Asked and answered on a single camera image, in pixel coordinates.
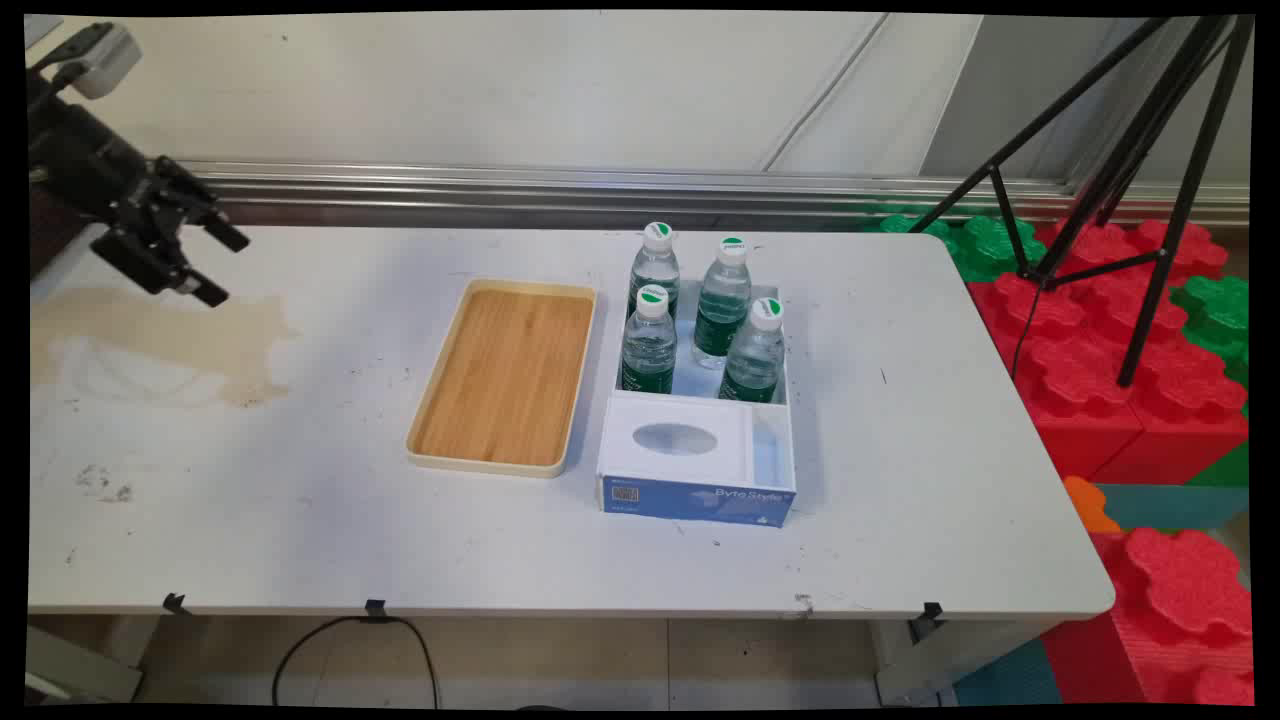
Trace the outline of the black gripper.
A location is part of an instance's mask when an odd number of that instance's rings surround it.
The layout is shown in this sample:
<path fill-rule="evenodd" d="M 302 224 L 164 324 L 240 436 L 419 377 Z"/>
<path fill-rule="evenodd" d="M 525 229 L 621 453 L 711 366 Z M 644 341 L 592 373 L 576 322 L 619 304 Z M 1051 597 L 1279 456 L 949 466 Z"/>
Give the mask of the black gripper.
<path fill-rule="evenodd" d="M 164 291 L 195 296 L 216 307 L 230 295 L 192 268 L 172 234 L 141 210 L 120 214 L 146 181 L 156 181 L 156 204 L 195 223 L 232 252 L 250 246 L 219 208 L 219 197 L 195 174 L 166 155 L 148 160 L 138 149 L 81 105 L 55 95 L 28 99 L 29 169 L 44 168 L 49 191 L 77 211 L 109 228 L 91 242 L 92 252 L 151 295 Z"/>

